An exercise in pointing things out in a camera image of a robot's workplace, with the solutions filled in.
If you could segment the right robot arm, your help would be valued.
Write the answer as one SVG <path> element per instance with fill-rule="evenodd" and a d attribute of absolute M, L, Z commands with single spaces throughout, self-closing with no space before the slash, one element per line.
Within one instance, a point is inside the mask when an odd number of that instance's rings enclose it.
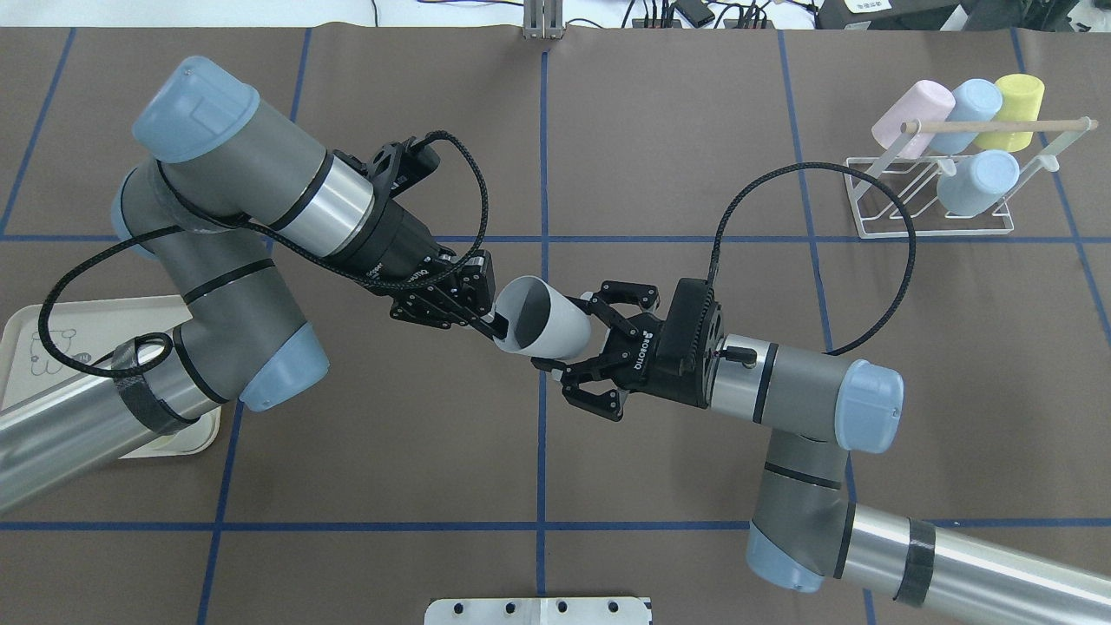
<path fill-rule="evenodd" d="M 900 517 L 1108 574 L 1108 337 L 1083 278 L 933 280 L 851 355 L 905 382 L 884 454 L 842 493 Z M 657 622 L 924 624 L 935 609 L 829 579 L 781 589 L 745 565 L 770 432 L 634 394 L 620 422 L 544 386 L 536 594 L 647 596 Z"/>

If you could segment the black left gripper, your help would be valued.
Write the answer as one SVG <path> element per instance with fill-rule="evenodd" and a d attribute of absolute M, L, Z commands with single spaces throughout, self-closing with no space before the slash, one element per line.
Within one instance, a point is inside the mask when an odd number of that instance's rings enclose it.
<path fill-rule="evenodd" d="M 436 278 L 456 262 L 456 253 L 437 244 L 428 228 L 394 201 L 377 202 L 353 241 L 334 254 L 334 265 L 347 273 L 386 282 Z M 434 285 L 372 288 L 370 292 L 393 298 L 391 316 L 404 323 L 440 331 L 471 327 L 489 340 L 504 339 L 509 333 L 507 317 L 489 313 L 496 300 L 496 269 L 488 250 L 480 250 L 460 272 Z"/>

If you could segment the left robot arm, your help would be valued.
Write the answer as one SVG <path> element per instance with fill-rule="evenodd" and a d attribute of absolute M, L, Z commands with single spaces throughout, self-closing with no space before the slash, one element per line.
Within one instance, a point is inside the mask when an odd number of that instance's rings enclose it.
<path fill-rule="evenodd" d="M 437 244 L 396 199 L 432 174 L 446 131 L 382 147 L 370 160 L 321 145 L 203 56 L 180 63 L 136 119 L 149 157 L 116 194 L 118 245 L 67 272 L 36 322 L 76 376 L 3 411 L 3 511 L 197 424 L 241 400 L 266 411 L 329 369 L 263 236 L 393 299 L 392 317 L 506 337 L 492 310 L 483 233 L 466 254 Z M 80 273 L 142 246 L 169 273 L 190 320 L 128 337 L 90 364 L 56 345 L 49 320 Z"/>

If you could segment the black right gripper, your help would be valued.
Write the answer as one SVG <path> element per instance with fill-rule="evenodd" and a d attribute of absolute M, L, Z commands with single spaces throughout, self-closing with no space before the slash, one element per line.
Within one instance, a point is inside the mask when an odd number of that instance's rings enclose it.
<path fill-rule="evenodd" d="M 681 353 L 689 340 L 683 332 L 694 316 L 687 308 L 684 298 L 679 280 L 667 319 L 661 321 L 655 317 L 659 288 L 640 282 L 605 280 L 595 292 L 573 298 L 573 305 L 603 323 L 603 347 L 649 347 L 640 371 L 628 380 L 629 391 L 707 409 L 712 386 L 713 353 L 723 337 L 721 308 L 712 320 L 714 333 L 705 367 L 679 373 Z M 628 391 L 615 384 L 615 373 L 632 365 L 630 352 L 603 352 L 579 363 L 532 357 L 531 364 L 556 380 L 569 405 L 610 422 L 623 419 Z"/>

